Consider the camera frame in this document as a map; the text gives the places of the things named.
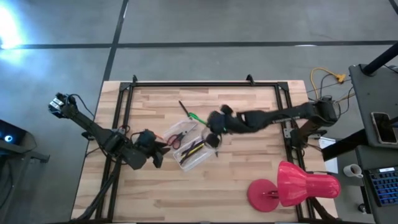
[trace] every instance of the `lamp shade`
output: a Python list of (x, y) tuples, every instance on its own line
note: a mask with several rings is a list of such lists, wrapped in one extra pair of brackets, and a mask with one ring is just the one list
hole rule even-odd
[(335, 198), (340, 183), (331, 175), (308, 174), (293, 163), (282, 161), (278, 168), (278, 194), (283, 206), (298, 205), (307, 197)]
[(266, 179), (253, 181), (247, 192), (249, 203), (261, 212), (282, 206), (298, 205), (307, 197), (335, 198), (340, 194), (338, 180), (325, 174), (308, 174), (293, 163), (282, 161), (278, 167), (277, 186)]

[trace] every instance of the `white paper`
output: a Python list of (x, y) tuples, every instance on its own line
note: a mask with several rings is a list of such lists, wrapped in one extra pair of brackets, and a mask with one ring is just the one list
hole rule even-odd
[[(325, 137), (321, 137), (319, 139), (319, 146), (321, 147), (321, 149), (324, 149), (334, 143), (336, 143), (336, 140), (334, 140), (334, 139), (325, 138)], [(326, 170), (328, 172), (333, 172), (333, 173), (338, 174), (337, 158), (333, 158), (333, 159), (326, 161), (325, 166), (326, 166)]]

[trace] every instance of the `green handle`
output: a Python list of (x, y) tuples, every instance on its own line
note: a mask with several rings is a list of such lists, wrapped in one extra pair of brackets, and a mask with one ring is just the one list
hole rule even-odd
[(201, 122), (201, 123), (204, 124), (204, 125), (207, 125), (206, 121), (200, 119), (200, 118), (199, 118), (196, 114), (194, 114), (194, 113), (189, 113), (189, 117), (191, 117), (191, 118), (193, 118), (193, 119), (195, 119), (195, 120)]

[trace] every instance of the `blue keyboard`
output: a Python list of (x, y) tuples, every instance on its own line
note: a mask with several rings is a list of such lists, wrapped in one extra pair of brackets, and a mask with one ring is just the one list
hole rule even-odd
[(366, 170), (379, 207), (398, 205), (398, 167)]

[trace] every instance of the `plastic box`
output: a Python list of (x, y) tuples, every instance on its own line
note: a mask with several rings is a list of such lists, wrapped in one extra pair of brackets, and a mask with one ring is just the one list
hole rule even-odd
[(185, 172), (194, 168), (199, 163), (203, 162), (215, 153), (214, 149), (203, 146), (196, 153), (190, 156), (183, 164), (180, 164), (180, 161), (182, 159), (182, 152), (190, 148), (193, 142), (202, 141), (201, 132), (205, 127), (202, 124), (189, 119), (173, 125), (169, 130), (164, 133), (164, 139), (165, 141), (167, 141), (173, 134), (179, 134), (182, 131), (187, 131), (195, 124), (197, 124), (195, 128), (187, 133), (187, 135), (182, 139), (181, 146), (173, 152), (174, 159), (177, 161), (181, 169)]

